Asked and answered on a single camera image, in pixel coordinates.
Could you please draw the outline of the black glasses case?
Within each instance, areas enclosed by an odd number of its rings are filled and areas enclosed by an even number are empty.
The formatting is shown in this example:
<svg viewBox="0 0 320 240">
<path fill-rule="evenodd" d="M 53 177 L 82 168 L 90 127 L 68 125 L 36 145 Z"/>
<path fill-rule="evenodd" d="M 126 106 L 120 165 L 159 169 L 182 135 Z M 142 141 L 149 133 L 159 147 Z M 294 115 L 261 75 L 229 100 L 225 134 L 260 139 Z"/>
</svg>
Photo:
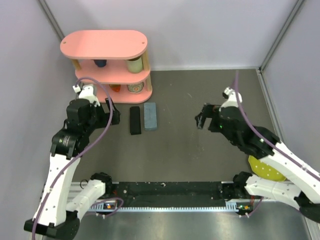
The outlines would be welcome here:
<svg viewBox="0 0 320 240">
<path fill-rule="evenodd" d="M 139 106 L 132 106 L 129 109 L 129 131 L 131 135 L 140 135 L 142 133 Z"/>
</svg>

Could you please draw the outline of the blue grey glasses case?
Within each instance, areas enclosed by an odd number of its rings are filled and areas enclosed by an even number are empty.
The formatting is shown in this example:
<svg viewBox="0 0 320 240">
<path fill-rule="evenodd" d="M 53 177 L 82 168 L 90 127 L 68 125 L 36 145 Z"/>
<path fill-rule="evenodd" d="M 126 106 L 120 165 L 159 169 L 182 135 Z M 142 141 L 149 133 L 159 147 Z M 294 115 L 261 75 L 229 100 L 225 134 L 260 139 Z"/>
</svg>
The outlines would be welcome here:
<svg viewBox="0 0 320 240">
<path fill-rule="evenodd" d="M 157 122 L 157 106 L 155 102 L 145 102 L 144 110 L 144 129 L 146 131 L 154 131 L 158 128 Z"/>
</svg>

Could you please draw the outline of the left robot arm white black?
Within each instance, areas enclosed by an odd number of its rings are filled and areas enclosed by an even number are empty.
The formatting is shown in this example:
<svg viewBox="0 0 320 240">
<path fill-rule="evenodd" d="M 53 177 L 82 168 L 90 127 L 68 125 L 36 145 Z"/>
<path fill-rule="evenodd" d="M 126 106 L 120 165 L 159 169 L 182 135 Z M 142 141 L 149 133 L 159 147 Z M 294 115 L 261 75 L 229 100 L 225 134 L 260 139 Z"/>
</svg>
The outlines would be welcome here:
<svg viewBox="0 0 320 240">
<path fill-rule="evenodd" d="M 82 218 L 91 206 L 102 198 L 109 198 L 114 191 L 111 178 L 105 173 L 96 173 L 84 189 L 68 201 L 74 173 L 81 157 L 94 144 L 90 136 L 96 129 L 103 129 L 104 136 L 111 125 L 120 122 L 120 112 L 111 98 L 106 98 L 109 112 L 99 102 L 79 98 L 72 100 L 66 108 L 63 127 L 52 137 L 49 172 L 43 195 L 34 217 L 26 220 L 23 229 L 31 233 L 56 240 L 75 238 Z"/>
</svg>

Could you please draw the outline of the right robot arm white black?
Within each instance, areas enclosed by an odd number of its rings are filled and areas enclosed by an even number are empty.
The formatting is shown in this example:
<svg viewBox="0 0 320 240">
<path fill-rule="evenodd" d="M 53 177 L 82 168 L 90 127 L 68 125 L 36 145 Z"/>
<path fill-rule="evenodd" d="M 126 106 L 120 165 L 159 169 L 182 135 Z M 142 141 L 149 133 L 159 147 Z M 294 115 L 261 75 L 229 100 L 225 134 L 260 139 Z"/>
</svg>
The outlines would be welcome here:
<svg viewBox="0 0 320 240">
<path fill-rule="evenodd" d="M 222 134 L 241 152 L 276 169 L 289 183 L 267 180 L 241 172 L 233 179 L 233 192 L 239 198 L 261 196 L 289 205 L 306 218 L 320 221 L 320 174 L 297 157 L 272 131 L 265 127 L 251 129 L 235 106 L 205 104 L 195 116 L 198 129 L 211 119 L 208 130 Z"/>
</svg>

